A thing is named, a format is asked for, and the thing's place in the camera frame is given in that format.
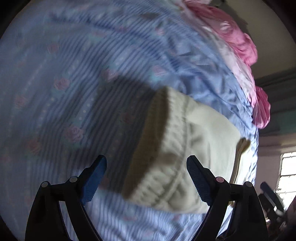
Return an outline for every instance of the blue gripper pad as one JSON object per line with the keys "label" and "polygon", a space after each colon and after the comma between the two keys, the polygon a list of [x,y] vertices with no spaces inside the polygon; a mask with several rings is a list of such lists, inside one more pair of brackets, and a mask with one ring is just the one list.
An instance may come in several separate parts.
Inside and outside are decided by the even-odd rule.
{"label": "blue gripper pad", "polygon": [[87,202],[90,202],[94,197],[94,194],[100,184],[104,173],[107,169],[107,159],[104,156],[100,156],[100,159],[96,159],[91,167],[94,166],[94,171],[91,176],[88,178],[84,186],[82,187],[81,192],[81,203],[85,205]]}
{"label": "blue gripper pad", "polygon": [[187,158],[187,170],[189,175],[195,185],[195,188],[203,202],[206,202],[207,205],[211,206],[213,199],[211,197],[211,188],[207,182],[204,174],[204,167],[198,161],[195,156],[190,156]]}

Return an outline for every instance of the white fabric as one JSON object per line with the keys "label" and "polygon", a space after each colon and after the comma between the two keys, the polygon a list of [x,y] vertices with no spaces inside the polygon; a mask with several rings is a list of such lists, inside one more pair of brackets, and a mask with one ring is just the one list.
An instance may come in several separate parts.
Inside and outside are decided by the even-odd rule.
{"label": "white fabric", "polygon": [[250,160],[250,140],[242,138],[239,140],[235,152],[235,161],[232,176],[229,183],[244,184],[247,181],[247,164]]}
{"label": "white fabric", "polygon": [[250,101],[251,106],[254,107],[257,102],[257,96],[255,81],[249,68],[235,55],[232,48],[224,40],[220,39],[209,27],[204,26],[203,29],[209,33],[209,36],[215,43],[225,64],[236,77],[247,99]]}
{"label": "white fabric", "polygon": [[231,178],[240,133],[222,114],[170,87],[152,100],[122,195],[156,209],[205,213],[186,168],[195,155],[215,176]]}

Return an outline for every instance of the black object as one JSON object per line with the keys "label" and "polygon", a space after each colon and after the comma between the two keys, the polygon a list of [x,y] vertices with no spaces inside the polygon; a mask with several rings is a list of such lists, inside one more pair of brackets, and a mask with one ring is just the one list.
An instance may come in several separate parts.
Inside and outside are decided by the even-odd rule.
{"label": "black object", "polygon": [[12,232],[6,226],[2,217],[0,216],[0,240],[5,241],[18,241],[15,236],[13,236]]}
{"label": "black object", "polygon": [[71,177],[63,184],[43,182],[34,199],[27,222],[25,241],[71,241],[62,217],[59,201],[67,211],[79,241],[102,241],[84,207],[90,201],[106,169],[106,158],[98,156],[79,177]]}
{"label": "black object", "polygon": [[295,241],[296,240],[296,225],[288,225],[275,241]]}
{"label": "black object", "polygon": [[192,241],[216,239],[229,201],[235,201],[235,203],[226,237],[223,240],[268,240],[264,213],[252,183],[236,185],[229,184],[222,177],[215,178],[195,156],[188,157],[187,170],[201,199],[207,202],[211,202],[210,199],[212,199],[212,205]]}
{"label": "black object", "polygon": [[263,0],[281,19],[296,42],[296,2],[291,0]]}
{"label": "black object", "polygon": [[270,224],[268,226],[269,239],[275,240],[281,233],[287,223],[287,216],[281,198],[273,191],[266,182],[260,185],[263,193],[259,194],[259,200],[262,208],[265,210]]}
{"label": "black object", "polygon": [[0,2],[0,38],[14,17],[30,2],[30,0],[10,0]]}
{"label": "black object", "polygon": [[259,194],[262,208],[266,211],[271,224],[280,226],[285,221],[285,210],[281,198],[274,192],[266,182],[260,185],[263,193]]}
{"label": "black object", "polygon": [[[25,241],[71,241],[59,201],[65,201],[79,241],[102,241],[83,207],[85,193],[88,193],[86,187],[96,185],[94,181],[97,178],[94,178],[94,175],[98,173],[102,160],[106,160],[105,157],[99,156],[79,177],[71,177],[66,183],[41,184],[29,215]],[[250,182],[235,185],[229,184],[222,177],[215,178],[195,156],[187,159],[187,169],[202,200],[210,204],[210,209],[192,241],[216,240],[229,201],[235,201],[235,205],[224,240],[268,240],[264,214]]]}

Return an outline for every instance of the crumpled fabric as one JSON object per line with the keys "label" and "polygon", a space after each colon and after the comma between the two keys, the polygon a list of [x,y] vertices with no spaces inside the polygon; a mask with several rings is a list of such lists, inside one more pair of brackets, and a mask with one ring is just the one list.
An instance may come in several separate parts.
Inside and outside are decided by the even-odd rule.
{"label": "crumpled fabric", "polygon": [[257,62],[258,54],[255,44],[227,13],[216,7],[201,4],[199,0],[183,0],[186,6],[202,18],[234,50],[243,62],[251,66]]}
{"label": "crumpled fabric", "polygon": [[[175,11],[155,0],[42,0],[18,14],[0,41],[0,215],[18,240],[40,184],[78,176],[99,154],[107,170],[85,208],[103,240],[192,239],[205,214],[175,215],[120,195],[164,85],[214,108],[251,140],[242,170],[254,183],[252,108],[218,51]],[[77,240],[64,205],[61,212]]]}
{"label": "crumpled fabric", "polygon": [[[184,2],[179,1],[177,3],[182,8],[182,17],[200,34],[203,33],[206,38],[211,38],[253,107],[253,124],[259,129],[265,128],[270,121],[270,103],[267,101],[268,96],[264,90],[255,86],[254,77],[250,68],[258,58],[257,49],[253,41],[247,34],[244,34],[239,29],[231,16],[224,11],[200,4],[198,0],[183,1]],[[218,36],[215,36],[211,30],[215,31]],[[243,43],[242,35],[244,35],[247,40],[245,44],[235,45],[235,43]],[[231,53],[231,50],[227,48],[227,44],[223,43],[222,39],[233,49],[237,56],[236,59]]]}
{"label": "crumpled fabric", "polygon": [[[181,11],[184,7],[181,7],[184,3],[182,0],[158,0],[159,2],[165,4],[167,7],[174,9],[176,11]],[[212,0],[196,0],[196,2],[201,4],[210,4]]]}
{"label": "crumpled fabric", "polygon": [[253,124],[263,129],[270,121],[270,103],[267,101],[267,94],[256,86],[257,103],[253,108]]}

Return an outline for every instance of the pink rose pattern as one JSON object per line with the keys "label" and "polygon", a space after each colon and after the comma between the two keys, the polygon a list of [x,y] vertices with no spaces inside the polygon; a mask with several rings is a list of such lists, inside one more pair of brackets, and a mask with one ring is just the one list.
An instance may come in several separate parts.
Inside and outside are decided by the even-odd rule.
{"label": "pink rose pattern", "polygon": [[133,123],[133,121],[135,120],[135,117],[128,112],[124,112],[121,114],[120,119],[124,123],[131,125]]}
{"label": "pink rose pattern", "polygon": [[84,130],[77,126],[71,125],[65,130],[65,138],[72,143],[79,142],[83,138]]}
{"label": "pink rose pattern", "polygon": [[106,69],[103,73],[103,78],[107,82],[111,82],[118,78],[118,72],[112,69]]}
{"label": "pink rose pattern", "polygon": [[167,72],[158,65],[153,66],[152,71],[153,71],[153,73],[155,74],[156,77],[162,77],[162,76],[165,76],[167,74]]}
{"label": "pink rose pattern", "polygon": [[21,109],[26,106],[28,100],[24,96],[17,95],[15,98],[15,105],[18,109]]}
{"label": "pink rose pattern", "polygon": [[19,48],[22,48],[25,45],[25,43],[26,43],[25,39],[20,39],[17,41],[17,46]]}
{"label": "pink rose pattern", "polygon": [[34,199],[33,197],[29,197],[29,196],[25,196],[24,197],[24,201],[25,201],[25,205],[27,206],[27,208],[30,210],[32,205],[33,205],[33,202],[34,202]]}
{"label": "pink rose pattern", "polygon": [[59,91],[65,91],[70,87],[70,80],[66,78],[55,79],[54,80],[54,87]]}
{"label": "pink rose pattern", "polygon": [[118,30],[121,32],[126,32],[128,29],[127,29],[127,27],[121,25],[118,27]]}
{"label": "pink rose pattern", "polygon": [[146,230],[146,231],[143,233],[142,238],[143,238],[144,240],[152,240],[153,236],[154,236],[154,232],[153,232],[153,230]]}
{"label": "pink rose pattern", "polygon": [[89,4],[83,4],[83,5],[78,7],[78,10],[86,10],[86,9],[89,8],[89,6],[90,6]]}
{"label": "pink rose pattern", "polygon": [[39,152],[41,151],[41,148],[42,148],[42,145],[40,142],[38,142],[37,139],[31,139],[27,143],[27,149],[34,156],[39,154]]}
{"label": "pink rose pattern", "polygon": [[126,222],[135,222],[135,221],[137,221],[137,217],[136,216],[123,216],[122,220],[126,221]]}
{"label": "pink rose pattern", "polygon": [[56,53],[59,50],[59,44],[53,43],[47,46],[47,51],[49,53]]}
{"label": "pink rose pattern", "polygon": [[178,222],[178,221],[180,220],[180,218],[181,218],[181,214],[176,214],[176,215],[174,215],[174,217],[172,218],[172,221],[174,221],[174,222]]}
{"label": "pink rose pattern", "polygon": [[98,38],[103,38],[106,36],[106,34],[104,32],[101,31],[93,31],[92,34]]}
{"label": "pink rose pattern", "polygon": [[165,31],[163,28],[156,28],[155,32],[158,36],[163,36],[165,34]]}
{"label": "pink rose pattern", "polygon": [[172,50],[172,49],[169,49],[168,52],[172,56],[176,55],[176,52],[174,50]]}
{"label": "pink rose pattern", "polygon": [[17,68],[20,68],[20,67],[24,66],[25,63],[26,63],[25,60],[21,60],[21,61],[19,61],[19,62],[17,63]]}
{"label": "pink rose pattern", "polygon": [[0,163],[10,164],[11,163],[11,157],[8,156],[8,155],[4,155],[4,156],[0,157]]}

